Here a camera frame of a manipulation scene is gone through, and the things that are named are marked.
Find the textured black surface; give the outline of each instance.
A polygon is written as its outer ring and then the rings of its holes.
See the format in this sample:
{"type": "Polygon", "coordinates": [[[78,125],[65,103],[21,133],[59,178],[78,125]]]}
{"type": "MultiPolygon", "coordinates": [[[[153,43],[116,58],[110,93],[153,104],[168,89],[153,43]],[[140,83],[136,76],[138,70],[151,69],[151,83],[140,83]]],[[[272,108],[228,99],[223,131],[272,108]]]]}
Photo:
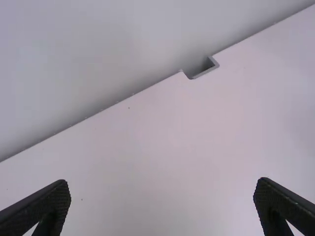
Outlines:
{"type": "Polygon", "coordinates": [[[258,180],[254,202],[266,236],[293,236],[286,220],[305,236],[315,236],[315,205],[271,179],[258,180]]]}
{"type": "Polygon", "coordinates": [[[58,180],[0,211],[0,236],[22,236],[36,223],[33,236],[58,236],[70,203],[67,182],[58,180]]]}

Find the black plastic part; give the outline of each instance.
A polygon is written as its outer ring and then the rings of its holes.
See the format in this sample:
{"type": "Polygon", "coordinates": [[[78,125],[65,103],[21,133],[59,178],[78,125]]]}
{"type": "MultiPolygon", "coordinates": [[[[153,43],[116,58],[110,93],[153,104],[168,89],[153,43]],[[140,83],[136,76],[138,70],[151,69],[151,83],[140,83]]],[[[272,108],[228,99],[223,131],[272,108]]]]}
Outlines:
{"type": "Polygon", "coordinates": [[[266,236],[293,236],[286,220],[305,236],[315,235],[313,203],[265,177],[253,198],[266,236]]]}
{"type": "Polygon", "coordinates": [[[59,236],[71,196],[65,180],[58,180],[0,211],[0,236],[22,236],[38,223],[32,236],[59,236]]]}

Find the gray surface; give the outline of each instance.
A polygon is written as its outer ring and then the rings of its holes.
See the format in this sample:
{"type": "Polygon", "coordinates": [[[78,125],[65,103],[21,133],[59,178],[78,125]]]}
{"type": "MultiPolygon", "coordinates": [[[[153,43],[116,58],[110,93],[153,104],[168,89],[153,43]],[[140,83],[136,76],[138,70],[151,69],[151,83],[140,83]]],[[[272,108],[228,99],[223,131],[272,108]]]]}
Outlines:
{"type": "Polygon", "coordinates": [[[0,159],[314,2],[3,0],[0,159]]]}

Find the white wall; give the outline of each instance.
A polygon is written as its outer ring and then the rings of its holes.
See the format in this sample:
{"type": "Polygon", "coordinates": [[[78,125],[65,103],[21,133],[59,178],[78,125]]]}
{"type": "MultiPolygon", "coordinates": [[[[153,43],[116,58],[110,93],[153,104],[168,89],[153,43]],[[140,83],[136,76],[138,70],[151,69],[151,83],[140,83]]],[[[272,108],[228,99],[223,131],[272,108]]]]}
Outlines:
{"type": "Polygon", "coordinates": [[[315,0],[3,0],[0,160],[315,0]]]}

